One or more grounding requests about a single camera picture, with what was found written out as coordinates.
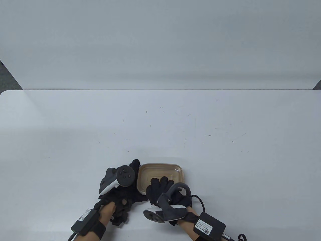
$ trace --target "rectangular tray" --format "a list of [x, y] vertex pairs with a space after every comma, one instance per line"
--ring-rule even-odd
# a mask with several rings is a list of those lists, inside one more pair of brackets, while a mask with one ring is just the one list
[[146, 188], [151, 184], [151, 179], [166, 176], [168, 180], [173, 180], [174, 183], [184, 182], [184, 173], [180, 166], [176, 164], [164, 163], [147, 163], [140, 166], [137, 178], [138, 191], [146, 195]]

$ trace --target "wrist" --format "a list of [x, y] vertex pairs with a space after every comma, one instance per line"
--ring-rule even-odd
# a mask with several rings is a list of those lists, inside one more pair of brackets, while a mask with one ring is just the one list
[[111, 216], [115, 212], [115, 210], [116, 210], [116, 205], [114, 202], [110, 202], [107, 205], [103, 206], [100, 209], [99, 221], [106, 226], [109, 220], [111, 219]]

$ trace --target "white wall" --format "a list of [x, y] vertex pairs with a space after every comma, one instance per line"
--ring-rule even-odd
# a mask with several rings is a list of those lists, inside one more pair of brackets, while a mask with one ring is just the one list
[[1, 0], [25, 89], [312, 89], [321, 1]]

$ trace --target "black fabric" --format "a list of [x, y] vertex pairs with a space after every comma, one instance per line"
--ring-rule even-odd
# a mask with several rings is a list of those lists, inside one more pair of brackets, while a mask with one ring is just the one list
[[198, 220], [198, 216], [192, 212], [188, 212], [187, 215], [182, 219], [186, 222], [196, 223]]
[[101, 206], [106, 205], [110, 202], [114, 202], [116, 205], [116, 211], [113, 214], [114, 219], [110, 220], [113, 225], [118, 226], [119, 224], [126, 222], [128, 218], [128, 211], [132, 207], [132, 204], [135, 202], [147, 201], [148, 198], [145, 195], [142, 195], [137, 190], [137, 177], [138, 170], [140, 167], [140, 162], [138, 159], [132, 161], [129, 164], [131, 168], [135, 171], [135, 181], [129, 187], [118, 186], [113, 188], [108, 193], [100, 195], [100, 201], [95, 204], [94, 209], [100, 209]]
[[[159, 196], [162, 193], [167, 192], [173, 184], [174, 181], [169, 181], [165, 176], [162, 177], [161, 180], [159, 180], [158, 178], [151, 179], [151, 184], [146, 189], [146, 196], [149, 199], [149, 202], [152, 205], [158, 206], [156, 201], [158, 200]], [[169, 203], [170, 205], [179, 204], [185, 207], [192, 206], [192, 197], [182, 195], [179, 190], [173, 192], [170, 198], [172, 199], [172, 201]], [[169, 223], [175, 226], [177, 224], [177, 220], [170, 221]]]
[[99, 240], [101, 240], [106, 231], [106, 227], [100, 221], [97, 221], [89, 231], [94, 232], [99, 237]]
[[207, 241], [207, 240], [199, 236], [195, 241]]

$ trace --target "label sticker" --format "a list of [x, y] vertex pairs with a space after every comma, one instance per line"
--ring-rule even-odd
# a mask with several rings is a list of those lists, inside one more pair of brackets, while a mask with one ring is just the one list
[[78, 219], [78, 221], [83, 221], [85, 219], [85, 217], [88, 215], [88, 213], [90, 213], [91, 209], [87, 209], [83, 215], [80, 216], [80, 218]]
[[201, 230], [203, 233], [205, 233], [206, 235], [210, 235], [210, 232], [212, 231], [213, 227], [207, 223], [205, 223], [202, 220], [198, 220], [197, 223], [195, 224], [195, 227], [198, 230]]

